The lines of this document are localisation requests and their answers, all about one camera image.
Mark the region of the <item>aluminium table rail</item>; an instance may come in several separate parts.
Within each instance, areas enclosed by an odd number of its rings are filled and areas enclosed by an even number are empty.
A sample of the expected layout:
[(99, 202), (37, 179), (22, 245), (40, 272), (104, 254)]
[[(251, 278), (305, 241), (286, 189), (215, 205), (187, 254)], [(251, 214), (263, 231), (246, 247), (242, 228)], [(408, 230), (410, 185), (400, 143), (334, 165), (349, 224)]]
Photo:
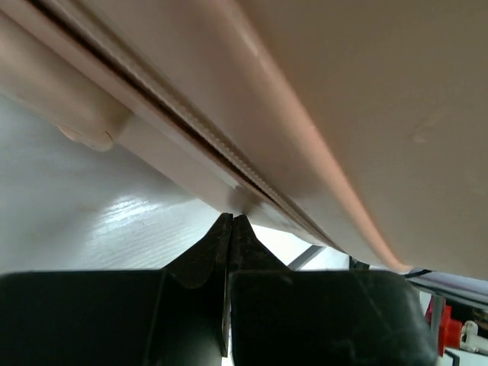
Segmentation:
[(325, 246), (311, 246), (298, 255), (287, 267), (292, 271), (299, 271), (325, 249)]

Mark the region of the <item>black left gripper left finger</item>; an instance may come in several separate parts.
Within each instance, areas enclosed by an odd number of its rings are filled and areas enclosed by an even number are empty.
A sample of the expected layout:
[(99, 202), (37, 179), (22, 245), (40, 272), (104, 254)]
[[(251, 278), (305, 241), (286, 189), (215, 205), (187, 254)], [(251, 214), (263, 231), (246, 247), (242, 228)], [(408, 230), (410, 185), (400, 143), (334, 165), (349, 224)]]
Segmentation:
[(228, 353), (220, 215), (156, 270), (27, 271), (1, 277), (3, 365), (219, 365)]

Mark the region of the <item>pink hard-shell suitcase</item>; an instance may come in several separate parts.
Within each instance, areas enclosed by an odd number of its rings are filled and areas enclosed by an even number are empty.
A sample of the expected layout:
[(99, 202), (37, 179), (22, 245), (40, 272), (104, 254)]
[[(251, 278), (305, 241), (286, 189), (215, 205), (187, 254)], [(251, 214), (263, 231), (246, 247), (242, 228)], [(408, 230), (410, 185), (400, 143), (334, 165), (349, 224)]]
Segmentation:
[(220, 212), (486, 279), (487, 3), (1, 3), (3, 271), (154, 267)]

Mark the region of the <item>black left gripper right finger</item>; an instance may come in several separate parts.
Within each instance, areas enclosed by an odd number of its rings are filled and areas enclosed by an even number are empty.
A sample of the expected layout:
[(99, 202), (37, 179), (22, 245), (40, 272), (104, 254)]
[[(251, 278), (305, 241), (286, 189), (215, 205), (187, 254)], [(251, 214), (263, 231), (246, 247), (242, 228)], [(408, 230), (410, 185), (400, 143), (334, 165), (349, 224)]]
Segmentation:
[(389, 271), (293, 271), (245, 216), (230, 240), (237, 365), (434, 365), (437, 349), (413, 286)]

